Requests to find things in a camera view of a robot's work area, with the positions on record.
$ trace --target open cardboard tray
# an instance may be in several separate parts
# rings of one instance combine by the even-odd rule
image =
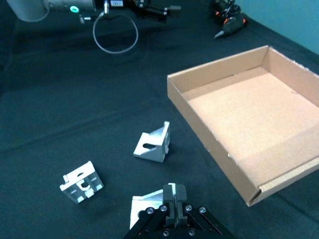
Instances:
[[[168,75],[167,90],[248,206],[319,168],[319,77],[272,47]]]

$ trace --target cardboard box flap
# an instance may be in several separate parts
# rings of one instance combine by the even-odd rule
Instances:
[[[269,48],[262,66],[290,88],[319,107],[318,75],[279,53],[272,47]]]
[[[225,77],[261,66],[268,46],[229,56],[220,60],[180,71],[168,78],[181,93],[217,81]]]
[[[278,192],[285,187],[293,184],[294,182],[300,180],[301,178],[307,176],[308,174],[315,172],[319,169],[319,157],[311,160],[310,162],[303,164],[302,166],[260,186],[260,193],[250,200],[249,206],[252,206],[268,196]]]

